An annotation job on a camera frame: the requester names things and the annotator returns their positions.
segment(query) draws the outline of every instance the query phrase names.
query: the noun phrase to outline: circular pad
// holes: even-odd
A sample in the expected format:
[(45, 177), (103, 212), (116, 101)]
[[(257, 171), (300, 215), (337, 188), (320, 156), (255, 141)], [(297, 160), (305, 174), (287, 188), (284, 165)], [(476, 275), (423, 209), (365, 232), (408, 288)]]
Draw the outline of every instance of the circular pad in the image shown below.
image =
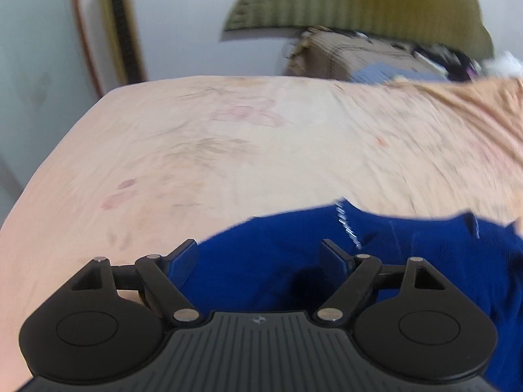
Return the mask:
[(58, 323), (57, 335), (77, 347), (91, 347), (107, 342), (118, 329), (118, 322), (108, 314), (84, 311), (71, 314)]
[(459, 323), (451, 316), (436, 311), (418, 311), (399, 321), (399, 330), (421, 345), (443, 345), (459, 335)]

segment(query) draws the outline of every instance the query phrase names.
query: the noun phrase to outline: metal pin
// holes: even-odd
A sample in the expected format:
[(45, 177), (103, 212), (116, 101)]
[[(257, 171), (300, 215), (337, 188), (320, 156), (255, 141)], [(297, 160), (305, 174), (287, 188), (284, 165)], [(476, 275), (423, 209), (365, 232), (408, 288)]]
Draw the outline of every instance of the metal pin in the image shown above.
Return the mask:
[(173, 314), (174, 319), (181, 322), (195, 321), (199, 316), (200, 313), (192, 308), (179, 309)]
[(338, 321), (343, 317), (343, 313), (338, 308), (322, 308), (316, 315), (323, 321)]

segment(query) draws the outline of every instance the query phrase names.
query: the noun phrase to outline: wooden door frame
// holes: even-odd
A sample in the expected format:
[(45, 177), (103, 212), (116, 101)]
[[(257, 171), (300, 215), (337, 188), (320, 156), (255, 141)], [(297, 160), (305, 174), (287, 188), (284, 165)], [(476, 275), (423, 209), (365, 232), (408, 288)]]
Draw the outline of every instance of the wooden door frame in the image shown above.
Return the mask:
[(87, 70), (95, 88), (96, 95), (99, 99), (101, 99), (104, 96), (104, 93), (101, 91), (100, 81), (98, 80), (98, 75), (96, 74), (96, 69), (93, 63), (93, 57), (91, 55), (91, 51), (89, 50), (89, 46), (87, 45), (87, 38), (82, 22), (82, 16), (80, 15), (80, 5), (78, 0), (71, 0), (71, 3), (76, 29), (80, 38), (80, 47), (82, 48), (82, 52), (84, 53), (84, 59), (87, 65)]

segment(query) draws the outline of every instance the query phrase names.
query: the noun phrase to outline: green pillow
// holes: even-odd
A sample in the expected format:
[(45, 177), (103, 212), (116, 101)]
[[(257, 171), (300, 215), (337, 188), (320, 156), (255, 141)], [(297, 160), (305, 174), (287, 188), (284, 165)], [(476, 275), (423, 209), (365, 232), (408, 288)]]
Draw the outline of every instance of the green pillow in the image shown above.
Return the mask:
[(477, 0), (239, 0), (225, 30), (315, 25), (493, 55)]

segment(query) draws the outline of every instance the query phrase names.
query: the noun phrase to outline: blue shirt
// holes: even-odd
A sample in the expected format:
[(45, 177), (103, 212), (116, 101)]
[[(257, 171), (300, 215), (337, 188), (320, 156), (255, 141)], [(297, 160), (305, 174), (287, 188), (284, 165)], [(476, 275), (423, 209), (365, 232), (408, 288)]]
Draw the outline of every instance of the blue shirt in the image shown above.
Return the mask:
[(321, 240), (384, 264), (421, 256), (495, 323), (498, 346), (486, 379), (501, 391), (522, 391), (523, 240), (512, 225), (472, 214), (404, 220), (365, 213), (347, 201), (341, 205), (361, 249), (339, 222), (336, 205), (253, 218), (199, 245), (198, 265), (181, 291), (203, 313), (312, 312), (334, 292), (319, 266)]

